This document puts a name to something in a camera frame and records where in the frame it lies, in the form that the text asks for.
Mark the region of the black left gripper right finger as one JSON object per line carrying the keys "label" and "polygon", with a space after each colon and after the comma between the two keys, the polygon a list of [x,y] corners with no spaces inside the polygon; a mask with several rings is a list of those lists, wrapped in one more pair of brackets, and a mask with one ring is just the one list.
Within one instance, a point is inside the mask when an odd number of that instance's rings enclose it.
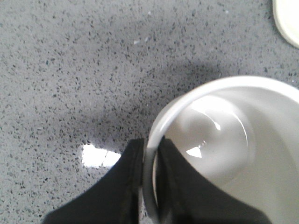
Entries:
{"label": "black left gripper right finger", "polygon": [[198,173],[167,138],[162,138],[157,150],[156,194],[162,224],[271,223],[262,211]]}

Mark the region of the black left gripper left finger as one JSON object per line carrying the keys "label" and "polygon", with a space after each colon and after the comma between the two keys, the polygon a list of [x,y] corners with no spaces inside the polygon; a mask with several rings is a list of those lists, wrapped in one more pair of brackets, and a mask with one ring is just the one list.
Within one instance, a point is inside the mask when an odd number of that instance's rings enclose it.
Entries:
{"label": "black left gripper left finger", "polygon": [[90,189],[50,212],[44,224],[139,223],[144,139],[130,140],[113,167]]}

